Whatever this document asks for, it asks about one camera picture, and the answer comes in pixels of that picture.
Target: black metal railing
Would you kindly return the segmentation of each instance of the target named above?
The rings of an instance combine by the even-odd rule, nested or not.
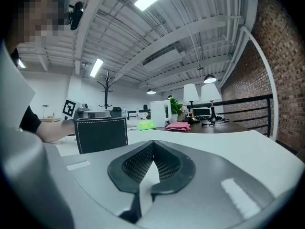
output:
[[[129,118],[136,117],[136,116],[130,116],[129,115],[129,114],[135,114],[136,112],[137,112],[136,110],[127,111],[127,120],[129,120]],[[139,113],[146,113],[146,112],[150,112],[150,109],[139,110]]]
[[[271,104],[270,99],[273,99],[273,95],[262,95],[257,97],[248,97],[248,98],[241,98],[241,99],[235,99],[235,100],[228,100],[228,101],[221,101],[221,102],[215,102],[213,103],[213,106],[224,106],[224,105],[231,105],[231,104],[243,104],[248,102],[254,102],[254,101],[260,101],[260,100],[266,100],[267,106],[260,107],[260,108],[253,108],[253,109],[245,109],[245,110],[239,110],[239,111],[232,111],[232,112],[224,112],[224,113],[217,113],[217,115],[229,115],[229,114],[237,114],[237,113],[243,113],[243,112],[250,112],[255,110],[262,110],[267,109],[268,114],[264,116],[254,117],[254,118],[247,118],[247,119],[240,119],[240,120],[233,120],[233,122],[244,122],[244,121],[252,121],[252,120],[258,120],[258,119],[264,119],[268,118],[268,124],[266,125],[258,125],[249,127],[249,130],[258,129],[262,127],[267,127],[267,133],[264,133],[266,136],[270,136],[270,130],[271,130]],[[193,108],[203,108],[203,107],[211,107],[211,103],[206,104],[193,104]]]

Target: white lampshade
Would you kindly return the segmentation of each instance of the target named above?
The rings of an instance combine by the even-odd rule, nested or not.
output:
[[[221,99],[221,96],[217,90],[215,84],[210,83],[203,85],[201,88],[201,102],[208,102],[211,100]]]
[[[183,101],[188,103],[190,101],[199,101],[199,96],[194,84],[187,84],[183,88]]]

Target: black camera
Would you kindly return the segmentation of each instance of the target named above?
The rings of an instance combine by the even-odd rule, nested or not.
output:
[[[84,5],[82,2],[77,2],[74,6],[69,5],[70,8],[73,8],[73,11],[69,12],[69,23],[70,29],[76,30],[80,21],[82,14],[84,13]]]

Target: dark wooden table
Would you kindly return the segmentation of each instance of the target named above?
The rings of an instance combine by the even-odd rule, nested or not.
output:
[[[190,126],[191,130],[185,133],[230,133],[230,132],[244,132],[249,131],[247,128],[236,124],[235,122],[229,121],[226,123],[216,124],[215,126],[209,126],[210,122],[202,120],[200,123],[193,124]],[[165,127],[156,128],[159,131],[165,131]]]

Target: green sponge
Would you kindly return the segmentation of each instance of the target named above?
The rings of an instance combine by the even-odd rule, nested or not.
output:
[[[154,126],[153,121],[142,121],[138,123],[137,128],[140,131],[143,131],[143,130],[155,129],[156,127]]]

